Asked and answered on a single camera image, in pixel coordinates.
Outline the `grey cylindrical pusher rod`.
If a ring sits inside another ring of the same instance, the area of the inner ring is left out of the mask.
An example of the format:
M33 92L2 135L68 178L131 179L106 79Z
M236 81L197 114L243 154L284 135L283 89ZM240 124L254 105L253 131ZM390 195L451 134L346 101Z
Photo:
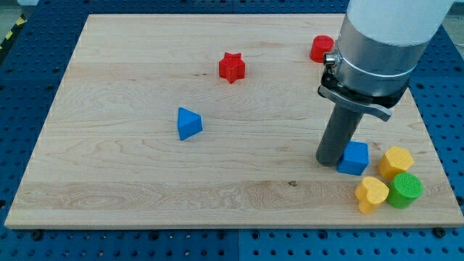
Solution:
M321 165L333 167L337 164L362 117L363 113L335 105L315 154Z

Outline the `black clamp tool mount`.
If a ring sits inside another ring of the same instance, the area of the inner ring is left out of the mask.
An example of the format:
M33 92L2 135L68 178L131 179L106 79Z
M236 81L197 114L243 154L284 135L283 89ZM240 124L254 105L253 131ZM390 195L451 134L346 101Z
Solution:
M400 90L388 96L369 96L348 89L338 81L330 70L324 70L318 88L318 94L345 109L375 116L384 122L392 116L390 110L402 98L409 81Z

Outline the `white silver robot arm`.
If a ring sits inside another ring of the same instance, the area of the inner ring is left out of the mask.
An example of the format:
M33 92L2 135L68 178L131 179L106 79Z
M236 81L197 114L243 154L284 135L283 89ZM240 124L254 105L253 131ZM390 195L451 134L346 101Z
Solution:
M320 164L337 164L363 115L389 120L452 5L447 0L348 3L334 48L323 55L318 94L334 108L315 153Z

